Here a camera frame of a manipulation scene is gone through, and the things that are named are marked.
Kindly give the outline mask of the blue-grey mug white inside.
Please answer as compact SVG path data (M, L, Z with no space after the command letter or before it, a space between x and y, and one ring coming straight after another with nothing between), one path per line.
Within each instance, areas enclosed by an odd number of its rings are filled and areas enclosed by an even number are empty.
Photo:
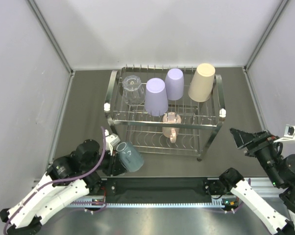
M144 158L131 142L119 143L116 151L118 152L121 163L128 172L136 172L143 166Z

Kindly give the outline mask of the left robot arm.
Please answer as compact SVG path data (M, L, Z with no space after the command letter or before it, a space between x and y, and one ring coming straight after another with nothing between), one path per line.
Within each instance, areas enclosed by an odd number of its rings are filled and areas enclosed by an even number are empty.
M59 157L39 183L17 205L0 211L5 235L35 235L59 211L79 198L104 190L98 174L119 176L131 167L119 151L127 147L116 135L103 139L104 146L85 140L76 150Z

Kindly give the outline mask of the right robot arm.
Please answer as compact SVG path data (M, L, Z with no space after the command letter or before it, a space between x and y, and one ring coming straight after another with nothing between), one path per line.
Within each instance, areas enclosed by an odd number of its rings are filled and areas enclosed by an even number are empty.
M270 131L249 133L231 128L236 146L256 158L267 174L254 183L229 168L203 189L214 200L233 195L245 204L272 235L295 235L295 154L282 155L285 142L295 143L295 126L286 125L283 137Z

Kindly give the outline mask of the beige tumbler cup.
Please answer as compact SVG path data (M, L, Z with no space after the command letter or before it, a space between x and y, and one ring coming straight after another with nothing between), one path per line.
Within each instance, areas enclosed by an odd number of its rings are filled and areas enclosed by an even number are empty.
M188 90L188 95L192 100L205 102L209 99L215 72L215 67L209 63L198 65Z

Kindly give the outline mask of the lavender cup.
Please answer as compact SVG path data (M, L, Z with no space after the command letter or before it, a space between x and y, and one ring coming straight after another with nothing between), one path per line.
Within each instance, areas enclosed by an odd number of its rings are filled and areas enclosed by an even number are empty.
M170 69L165 78L168 100L179 100L184 92L184 74L178 68Z
M160 78L151 78L146 84L145 110L154 117L168 110L168 98L165 82Z

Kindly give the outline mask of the clear plastic cup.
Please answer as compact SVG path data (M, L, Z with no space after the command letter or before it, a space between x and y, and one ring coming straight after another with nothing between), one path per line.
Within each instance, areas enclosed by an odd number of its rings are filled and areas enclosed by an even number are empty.
M140 77L127 76L123 81L123 100L129 106L138 106L145 101L145 90Z

